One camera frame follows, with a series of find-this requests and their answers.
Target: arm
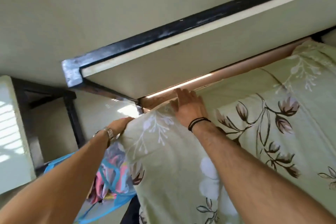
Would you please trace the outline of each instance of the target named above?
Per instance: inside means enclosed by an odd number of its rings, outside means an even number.
[[[172,102],[177,119],[188,127],[207,117],[195,92],[178,89]],[[336,223],[336,218],[312,197],[237,146],[213,123],[201,121],[192,129],[245,223]]]
[[[132,119],[119,119],[108,127],[117,135]],[[0,224],[73,223],[90,190],[108,140],[107,132],[99,131],[70,158],[21,190],[1,209]]]

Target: black wristband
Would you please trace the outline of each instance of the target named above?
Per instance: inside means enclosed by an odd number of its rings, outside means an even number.
[[[195,120],[193,120],[192,122],[190,122],[189,126],[188,126],[188,130],[192,132],[193,130],[193,127],[196,123],[200,122],[200,121],[203,121],[203,120],[206,120],[208,122],[211,122],[211,120],[207,119],[206,117],[200,117],[200,118],[197,118]]]

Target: forearm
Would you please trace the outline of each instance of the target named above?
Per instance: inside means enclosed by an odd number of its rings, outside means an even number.
[[[0,211],[0,223],[72,223],[107,147],[100,131],[79,151],[20,191]]]
[[[317,201],[237,146],[214,124],[199,122],[193,133],[246,223],[336,223]]]

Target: hand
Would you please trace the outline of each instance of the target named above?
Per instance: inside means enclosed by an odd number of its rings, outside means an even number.
[[[176,118],[186,128],[190,123],[200,117],[208,117],[207,110],[205,109],[203,99],[197,96],[195,91],[189,92],[184,89],[175,89],[177,99],[170,101],[174,109]]]
[[[124,132],[127,124],[131,121],[134,120],[132,117],[127,117],[127,118],[121,118],[119,120],[114,120],[108,125],[108,128],[111,128],[113,131],[114,136]]]

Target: light green fabric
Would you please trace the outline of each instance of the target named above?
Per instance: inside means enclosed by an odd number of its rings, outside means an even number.
[[[228,137],[333,214],[335,61],[336,48],[307,41],[287,59],[198,91]],[[169,104],[132,121],[121,139],[128,160],[145,171],[135,188],[148,223],[242,223],[204,149]]]

